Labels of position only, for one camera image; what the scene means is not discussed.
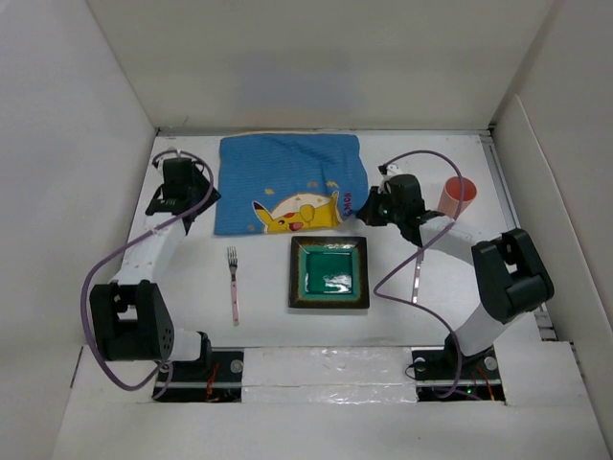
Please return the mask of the pink plastic cup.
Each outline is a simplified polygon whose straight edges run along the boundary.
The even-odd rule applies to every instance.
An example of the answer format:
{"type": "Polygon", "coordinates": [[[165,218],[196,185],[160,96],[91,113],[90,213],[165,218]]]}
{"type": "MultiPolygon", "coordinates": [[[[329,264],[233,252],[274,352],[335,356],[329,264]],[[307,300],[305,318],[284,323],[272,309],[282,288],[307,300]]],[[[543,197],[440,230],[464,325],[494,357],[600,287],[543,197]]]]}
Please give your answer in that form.
{"type": "Polygon", "coordinates": [[[443,185],[437,211],[453,218],[461,214],[478,194],[476,185],[468,178],[450,177],[443,185]]]}

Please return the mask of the pink handled knife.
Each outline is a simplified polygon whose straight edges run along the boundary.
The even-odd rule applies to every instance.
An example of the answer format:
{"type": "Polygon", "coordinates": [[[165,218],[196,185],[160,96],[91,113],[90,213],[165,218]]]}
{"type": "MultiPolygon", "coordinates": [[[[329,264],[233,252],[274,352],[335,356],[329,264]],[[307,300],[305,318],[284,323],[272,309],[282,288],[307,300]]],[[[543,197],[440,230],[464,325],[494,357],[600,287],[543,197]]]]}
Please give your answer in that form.
{"type": "Polygon", "coordinates": [[[413,285],[412,285],[412,292],[411,292],[411,301],[413,303],[417,303],[419,300],[420,274],[421,274],[423,259],[424,259],[423,252],[419,253],[415,259],[413,285]]]}

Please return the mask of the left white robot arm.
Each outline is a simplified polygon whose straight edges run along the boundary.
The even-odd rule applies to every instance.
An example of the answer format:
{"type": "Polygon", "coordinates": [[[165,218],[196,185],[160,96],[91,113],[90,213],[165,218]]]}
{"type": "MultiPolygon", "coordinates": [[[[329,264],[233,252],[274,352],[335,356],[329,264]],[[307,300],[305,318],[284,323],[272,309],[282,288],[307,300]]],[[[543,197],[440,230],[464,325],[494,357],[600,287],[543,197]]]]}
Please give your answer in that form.
{"type": "Polygon", "coordinates": [[[160,157],[163,183],[145,211],[145,235],[125,251],[119,271],[89,293],[95,342],[105,361],[180,362],[193,380],[213,371],[208,336],[177,329],[160,289],[170,259],[199,215],[220,199],[210,169],[188,155],[160,157]]]}

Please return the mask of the green square plate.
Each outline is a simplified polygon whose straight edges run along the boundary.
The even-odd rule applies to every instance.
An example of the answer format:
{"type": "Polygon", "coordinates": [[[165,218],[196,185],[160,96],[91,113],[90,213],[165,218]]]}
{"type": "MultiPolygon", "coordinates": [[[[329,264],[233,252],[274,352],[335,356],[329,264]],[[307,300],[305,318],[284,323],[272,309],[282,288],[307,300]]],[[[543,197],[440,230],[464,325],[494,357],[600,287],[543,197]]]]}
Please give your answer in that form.
{"type": "Polygon", "coordinates": [[[367,310],[368,246],[364,237],[294,237],[288,306],[294,310],[367,310]]]}

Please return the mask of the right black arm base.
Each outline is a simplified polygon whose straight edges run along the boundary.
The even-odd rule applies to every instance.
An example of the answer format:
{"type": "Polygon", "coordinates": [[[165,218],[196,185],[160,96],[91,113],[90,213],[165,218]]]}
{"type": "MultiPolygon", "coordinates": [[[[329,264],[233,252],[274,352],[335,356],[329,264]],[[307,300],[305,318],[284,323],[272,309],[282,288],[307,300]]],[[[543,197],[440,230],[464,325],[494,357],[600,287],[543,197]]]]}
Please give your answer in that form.
{"type": "Polygon", "coordinates": [[[444,347],[415,347],[405,376],[416,385],[420,403],[501,402],[506,400],[497,356],[492,347],[463,357],[444,347]]]}

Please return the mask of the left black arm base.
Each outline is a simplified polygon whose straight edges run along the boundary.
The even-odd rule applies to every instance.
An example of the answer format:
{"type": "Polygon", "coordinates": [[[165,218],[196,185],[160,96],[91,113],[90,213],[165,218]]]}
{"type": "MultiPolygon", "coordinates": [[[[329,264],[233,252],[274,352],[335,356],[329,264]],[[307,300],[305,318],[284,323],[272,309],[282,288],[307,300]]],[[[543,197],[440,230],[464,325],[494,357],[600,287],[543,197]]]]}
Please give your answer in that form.
{"type": "Polygon", "coordinates": [[[244,350],[213,349],[208,367],[197,362],[174,362],[157,375],[152,398],[159,403],[240,403],[244,350]]]}

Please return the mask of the pink handled fork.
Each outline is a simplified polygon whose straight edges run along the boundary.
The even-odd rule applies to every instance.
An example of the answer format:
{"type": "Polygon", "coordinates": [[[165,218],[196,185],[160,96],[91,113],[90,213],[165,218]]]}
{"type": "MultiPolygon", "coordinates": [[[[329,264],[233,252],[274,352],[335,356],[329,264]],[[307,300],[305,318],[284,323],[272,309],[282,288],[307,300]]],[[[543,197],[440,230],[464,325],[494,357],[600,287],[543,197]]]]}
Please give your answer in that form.
{"type": "Polygon", "coordinates": [[[232,302],[232,315],[234,326],[239,325],[239,312],[238,312],[238,284],[237,284],[237,270],[238,270],[238,253],[234,246],[227,248],[227,260],[231,276],[231,302],[232,302]]]}

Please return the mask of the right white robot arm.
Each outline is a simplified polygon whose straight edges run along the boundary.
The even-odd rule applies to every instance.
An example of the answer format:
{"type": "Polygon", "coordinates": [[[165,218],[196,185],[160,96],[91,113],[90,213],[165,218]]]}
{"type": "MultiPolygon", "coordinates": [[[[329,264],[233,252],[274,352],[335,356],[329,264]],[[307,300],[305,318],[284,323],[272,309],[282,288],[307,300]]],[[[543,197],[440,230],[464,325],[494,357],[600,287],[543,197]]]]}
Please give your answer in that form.
{"type": "Polygon", "coordinates": [[[490,348],[517,317],[555,294],[528,232],[514,228],[490,235],[428,210],[412,174],[394,175],[373,186],[357,217],[373,227],[393,224],[415,247],[442,252],[473,267],[479,304],[444,343],[443,366],[453,377],[473,371],[477,355],[490,348]]]}

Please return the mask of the blue Pikachu cloth placemat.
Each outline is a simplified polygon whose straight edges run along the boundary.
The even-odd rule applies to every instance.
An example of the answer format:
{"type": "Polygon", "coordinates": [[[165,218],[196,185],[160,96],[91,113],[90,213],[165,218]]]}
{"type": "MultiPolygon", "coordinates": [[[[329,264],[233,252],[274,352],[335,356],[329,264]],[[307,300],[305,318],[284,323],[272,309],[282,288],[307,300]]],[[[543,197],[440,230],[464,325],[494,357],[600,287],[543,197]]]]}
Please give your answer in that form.
{"type": "Polygon", "coordinates": [[[353,134],[249,134],[219,144],[217,236],[329,229],[369,194],[353,134]]]}

